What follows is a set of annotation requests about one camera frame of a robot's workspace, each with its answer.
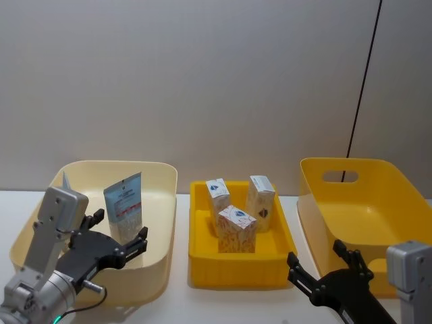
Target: green light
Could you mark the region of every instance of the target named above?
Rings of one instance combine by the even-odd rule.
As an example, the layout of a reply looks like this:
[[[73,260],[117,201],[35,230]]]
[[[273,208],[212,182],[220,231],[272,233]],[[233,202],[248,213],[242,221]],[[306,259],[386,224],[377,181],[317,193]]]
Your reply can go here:
[[[58,323],[61,320],[61,315],[57,316],[53,322],[53,324]]]

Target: cream plastic bin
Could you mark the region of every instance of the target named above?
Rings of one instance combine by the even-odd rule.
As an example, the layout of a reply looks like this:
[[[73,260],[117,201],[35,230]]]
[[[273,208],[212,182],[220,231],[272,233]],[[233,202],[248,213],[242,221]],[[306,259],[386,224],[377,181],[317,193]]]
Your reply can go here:
[[[64,171],[72,189],[88,197],[86,215],[92,215],[99,208],[106,210],[103,196],[106,187],[142,172],[142,225],[148,227],[147,251],[121,270],[101,271],[94,282],[107,287],[109,293],[105,304],[109,306],[143,304],[156,299],[167,285],[171,265],[176,216],[176,169],[155,162],[80,161],[63,167],[50,186],[61,185]],[[39,207],[40,203],[11,248],[10,258],[16,270],[24,263]],[[110,234],[106,214],[104,220],[92,230]],[[78,302],[93,303],[100,298],[94,292],[83,290],[78,295]]]

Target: robotic arm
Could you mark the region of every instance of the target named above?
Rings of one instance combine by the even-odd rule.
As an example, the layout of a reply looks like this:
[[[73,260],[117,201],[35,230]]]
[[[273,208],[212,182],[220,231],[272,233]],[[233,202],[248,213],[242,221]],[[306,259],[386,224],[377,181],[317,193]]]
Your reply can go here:
[[[296,255],[288,255],[288,280],[305,293],[315,306],[335,310],[346,324],[395,324],[396,322],[369,291],[373,273],[359,250],[347,250],[340,240],[335,253],[348,269],[332,271],[316,280],[300,265]],[[432,246],[420,242],[390,246],[387,274],[398,290],[402,324],[432,323]]]
[[[24,266],[5,286],[0,324],[53,323],[74,305],[83,288],[101,293],[91,279],[106,268],[121,269],[146,251],[147,228],[125,245],[89,229],[104,217],[84,216],[88,198],[67,188],[45,192]],[[69,250],[59,259],[65,241]]]

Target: printed logo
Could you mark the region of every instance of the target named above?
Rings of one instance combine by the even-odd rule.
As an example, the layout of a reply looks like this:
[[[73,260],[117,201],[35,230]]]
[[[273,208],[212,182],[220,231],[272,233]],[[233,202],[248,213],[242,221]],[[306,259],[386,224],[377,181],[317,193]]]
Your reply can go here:
[[[259,212],[259,215],[260,215],[262,218],[266,218],[268,214],[269,214],[269,211],[266,210],[266,208],[263,208],[263,209]]]

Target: black cable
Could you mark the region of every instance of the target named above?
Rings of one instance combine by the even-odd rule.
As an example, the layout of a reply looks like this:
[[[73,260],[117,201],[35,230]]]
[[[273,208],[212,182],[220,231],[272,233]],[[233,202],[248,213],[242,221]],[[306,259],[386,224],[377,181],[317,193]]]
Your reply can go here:
[[[78,313],[78,312],[83,312],[83,311],[88,311],[89,309],[92,309],[92,308],[96,308],[96,307],[98,307],[100,304],[102,304],[104,301],[105,301],[105,299],[107,299],[107,296],[108,296],[108,290],[107,290],[107,288],[103,288],[103,297],[102,297],[102,299],[100,300],[100,301],[98,301],[96,304],[94,304],[94,305],[91,305],[91,306],[87,306],[87,307],[82,307],[82,308],[76,308],[76,309],[71,309],[71,310],[68,310],[67,312],[64,312],[61,316],[60,316],[60,318],[59,319],[56,319],[55,321],[54,321],[54,323],[58,323],[58,322],[60,322],[66,315],[68,315],[68,314],[71,314],[71,313]]]
[[[356,115],[354,117],[354,123],[352,125],[350,144],[348,144],[348,151],[346,152],[346,158],[350,157],[352,139],[354,138],[354,130],[356,129],[356,124],[357,124],[358,110],[360,109],[360,104],[362,103],[363,90],[365,89],[366,76],[367,76],[367,71],[369,69],[369,62],[371,60],[372,48],[373,48],[373,43],[375,41],[375,34],[377,33],[378,19],[379,19],[379,14],[381,13],[382,4],[383,4],[383,0],[379,0],[377,17],[375,18],[375,25],[373,26],[371,45],[369,47],[369,53],[367,55],[366,68],[364,69],[362,87],[360,89],[360,95],[358,96],[357,110],[356,110]],[[345,179],[345,171],[342,174],[342,182],[344,182],[344,179]]]

